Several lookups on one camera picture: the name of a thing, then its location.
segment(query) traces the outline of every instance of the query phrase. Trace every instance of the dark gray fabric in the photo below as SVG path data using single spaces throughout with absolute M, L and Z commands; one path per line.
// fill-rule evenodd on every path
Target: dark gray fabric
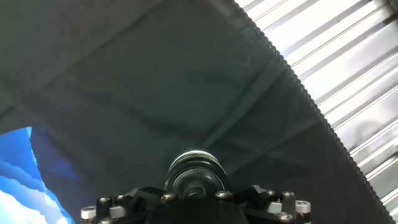
M 159 2 L 0 1 L 0 113 L 112 39 Z
M 204 145 L 234 188 L 293 190 L 314 223 L 389 223 L 288 68 L 231 5 L 169 0 L 124 21 L 47 85 L 7 98 L 0 131 L 45 126 L 98 195 L 159 186 L 175 156 Z

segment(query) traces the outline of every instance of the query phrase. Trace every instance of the bolt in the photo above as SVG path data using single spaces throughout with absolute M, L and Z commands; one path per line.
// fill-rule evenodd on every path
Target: bolt
M 293 192 L 283 192 L 282 195 L 283 196 L 292 196 L 292 195 L 294 195 L 294 193 Z
M 110 201 L 111 199 L 110 198 L 100 198 L 99 199 L 99 201 L 101 202 L 101 203 L 106 203 L 106 202 L 108 202 L 108 201 Z
M 288 214 L 286 212 L 280 212 L 275 214 L 280 220 L 290 220 L 293 218 L 291 214 Z
M 273 190 L 266 190 L 267 195 L 275 195 Z
M 99 224 L 112 224 L 113 222 L 113 218 L 111 217 L 106 217 L 101 219 L 101 221 L 99 221 Z
M 172 193 L 172 192 L 167 192 L 167 193 L 163 194 L 161 199 L 166 200 L 166 201 L 172 201 L 172 200 L 178 199 L 178 195 L 176 195 L 175 193 Z
M 216 193 L 216 198 L 218 199 L 229 199 L 233 194 L 227 190 L 220 190 Z
M 121 200 L 121 199 L 123 199 L 125 196 L 126 196 L 126 195 L 118 195 L 116 198 L 117 198 L 118 200 Z

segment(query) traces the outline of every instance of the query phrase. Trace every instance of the black mechanical base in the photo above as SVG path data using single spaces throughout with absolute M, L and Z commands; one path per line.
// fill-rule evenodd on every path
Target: black mechanical base
M 310 203 L 296 200 L 293 192 L 277 194 L 253 185 L 232 193 L 220 163 L 203 151 L 179 156 L 164 189 L 99 198 L 95 207 L 81 210 L 82 224 L 310 223 Z
M 133 190 L 115 198 L 99 198 L 96 207 L 81 210 L 83 224 L 141 223 L 310 223 L 311 205 L 295 194 L 254 185 L 232 194 L 219 191 L 213 198 L 188 197 L 153 187 Z

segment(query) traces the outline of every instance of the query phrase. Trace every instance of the corrugated metal panel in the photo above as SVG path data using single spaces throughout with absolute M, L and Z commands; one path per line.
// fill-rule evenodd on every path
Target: corrugated metal panel
M 237 3 L 292 66 L 398 220 L 398 19 L 387 0 Z

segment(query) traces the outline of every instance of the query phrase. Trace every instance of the silver metal surface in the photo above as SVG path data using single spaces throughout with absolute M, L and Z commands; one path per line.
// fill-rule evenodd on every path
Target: silver metal surface
M 385 0 L 236 0 L 398 220 L 398 20 Z
M 95 217 L 95 207 L 85 207 L 80 211 L 80 216 L 82 219 L 88 220 Z
M 167 201 L 170 201 L 170 200 L 175 200 L 175 199 L 177 199 L 178 198 L 178 195 L 177 194 L 175 194 L 175 193 L 173 193 L 173 192 L 167 192 L 167 193 L 164 193 L 163 195 L 162 195 L 162 200 L 167 200 Z
M 216 192 L 216 198 L 218 199 L 229 199 L 233 194 L 227 190 L 220 190 Z
M 99 221 L 99 224 L 112 224 L 112 222 L 113 222 L 113 218 L 106 217 L 106 218 L 101 219 Z
M 81 210 L 82 219 L 91 219 L 95 217 L 95 206 L 85 207 Z M 127 215 L 127 211 L 122 206 L 113 206 L 109 209 L 111 217 L 120 218 Z
M 259 185 L 252 185 L 254 189 L 257 191 L 257 193 L 261 194 L 263 192 L 266 192 L 267 190 L 262 189 Z
M 280 212 L 275 214 L 280 220 L 290 220 L 293 218 L 291 214 L 288 214 L 286 212 Z
M 281 210 L 282 210 L 281 202 L 271 202 L 271 204 L 268 206 L 267 212 L 279 213 Z M 296 200 L 296 212 L 300 213 L 311 212 L 311 203 L 302 200 Z
M 138 190 L 139 190 L 138 188 L 132 189 L 131 192 L 129 192 L 127 194 L 133 197 L 133 196 L 135 196 L 135 194 L 137 193 Z

